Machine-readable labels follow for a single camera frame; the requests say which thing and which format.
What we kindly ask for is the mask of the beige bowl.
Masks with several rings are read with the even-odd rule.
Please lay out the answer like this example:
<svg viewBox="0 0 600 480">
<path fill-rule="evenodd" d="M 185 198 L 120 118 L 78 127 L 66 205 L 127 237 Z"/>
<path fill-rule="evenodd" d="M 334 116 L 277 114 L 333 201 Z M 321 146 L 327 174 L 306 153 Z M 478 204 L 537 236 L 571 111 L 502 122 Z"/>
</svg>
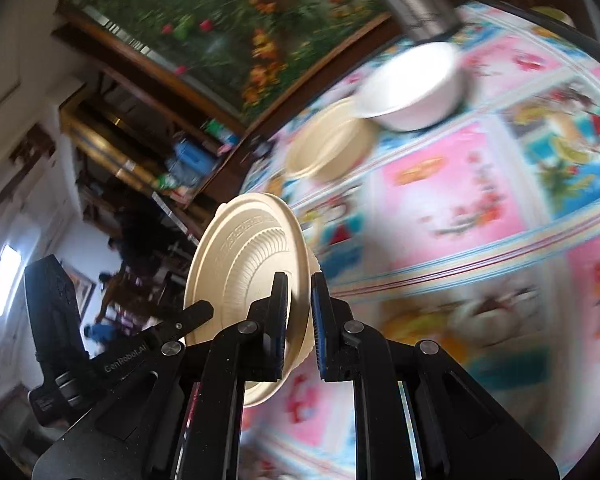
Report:
<svg viewBox="0 0 600 480">
<path fill-rule="evenodd" d="M 247 382 L 245 406 L 264 403 L 282 388 L 284 380 L 314 348 L 310 306 L 311 275 L 320 270 L 306 246 L 300 224 L 279 197 L 247 193 L 219 206 L 204 232 L 189 268 L 186 307 L 206 300 L 213 318 L 186 335 L 186 344 L 201 344 L 228 326 L 242 322 L 251 304 L 267 297 L 274 274 L 288 278 L 287 314 L 282 379 Z"/>
<path fill-rule="evenodd" d="M 379 126 L 354 114 L 352 98 L 330 104 L 294 136 L 285 157 L 289 180 L 326 183 L 340 179 L 373 151 Z"/>
</svg>

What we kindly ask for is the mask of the white bowl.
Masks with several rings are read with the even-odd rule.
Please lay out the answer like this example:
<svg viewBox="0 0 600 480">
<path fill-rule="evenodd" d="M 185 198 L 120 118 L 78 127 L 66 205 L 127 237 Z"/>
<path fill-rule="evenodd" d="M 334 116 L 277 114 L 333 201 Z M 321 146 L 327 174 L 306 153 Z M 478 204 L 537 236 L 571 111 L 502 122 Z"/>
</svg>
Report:
<svg viewBox="0 0 600 480">
<path fill-rule="evenodd" d="M 353 115 L 396 132 L 437 125 L 466 93 L 460 49 L 448 42 L 419 44 L 385 62 L 352 96 Z"/>
</svg>

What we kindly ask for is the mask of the colourful fruit tablecloth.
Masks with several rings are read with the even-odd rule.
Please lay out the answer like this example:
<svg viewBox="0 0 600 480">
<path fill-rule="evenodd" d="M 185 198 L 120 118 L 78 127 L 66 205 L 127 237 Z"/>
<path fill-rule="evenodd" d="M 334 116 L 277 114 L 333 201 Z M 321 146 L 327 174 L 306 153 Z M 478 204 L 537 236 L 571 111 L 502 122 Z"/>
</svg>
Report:
<svg viewBox="0 0 600 480">
<path fill-rule="evenodd" d="M 600 44 L 506 4 L 460 16 L 469 89 L 451 117 L 382 130 L 335 181 L 286 175 L 303 126 L 397 41 L 281 128 L 242 187 L 289 205 L 357 318 L 437 341 L 568 474 L 600 434 Z"/>
</svg>

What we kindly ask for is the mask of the green white packet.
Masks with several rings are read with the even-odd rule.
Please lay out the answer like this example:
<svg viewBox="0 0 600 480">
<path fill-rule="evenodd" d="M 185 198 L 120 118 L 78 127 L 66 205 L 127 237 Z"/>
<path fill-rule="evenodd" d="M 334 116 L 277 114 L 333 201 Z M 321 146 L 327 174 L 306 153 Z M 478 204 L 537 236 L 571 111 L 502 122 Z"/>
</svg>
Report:
<svg viewBox="0 0 600 480">
<path fill-rule="evenodd" d="M 234 133 L 229 128 L 226 128 L 216 119 L 210 119 L 204 124 L 204 131 L 222 144 L 235 146 L 240 140 L 240 136 Z"/>
</svg>

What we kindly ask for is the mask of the flower garden mural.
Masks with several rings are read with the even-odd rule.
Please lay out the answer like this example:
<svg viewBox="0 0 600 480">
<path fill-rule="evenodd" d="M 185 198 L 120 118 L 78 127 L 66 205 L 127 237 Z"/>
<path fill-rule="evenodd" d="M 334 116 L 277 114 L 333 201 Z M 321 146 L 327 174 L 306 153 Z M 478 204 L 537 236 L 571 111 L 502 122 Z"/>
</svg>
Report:
<svg viewBox="0 0 600 480">
<path fill-rule="evenodd" d="M 410 40 L 384 0 L 60 0 L 244 122 L 299 90 L 316 98 Z"/>
</svg>

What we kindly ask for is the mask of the framed wall painting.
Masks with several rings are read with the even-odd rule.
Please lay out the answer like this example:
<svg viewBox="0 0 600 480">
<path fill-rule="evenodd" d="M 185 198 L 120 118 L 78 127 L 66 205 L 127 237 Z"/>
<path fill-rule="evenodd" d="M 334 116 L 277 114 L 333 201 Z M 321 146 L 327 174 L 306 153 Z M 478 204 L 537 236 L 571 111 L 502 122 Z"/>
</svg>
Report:
<svg viewBox="0 0 600 480">
<path fill-rule="evenodd" d="M 76 305 L 78 306 L 80 319 L 83 320 L 88 304 L 90 303 L 96 288 L 96 284 L 85 274 L 76 270 L 76 268 L 67 261 L 61 261 L 60 264 L 73 282 L 74 291 L 76 292 Z"/>
</svg>

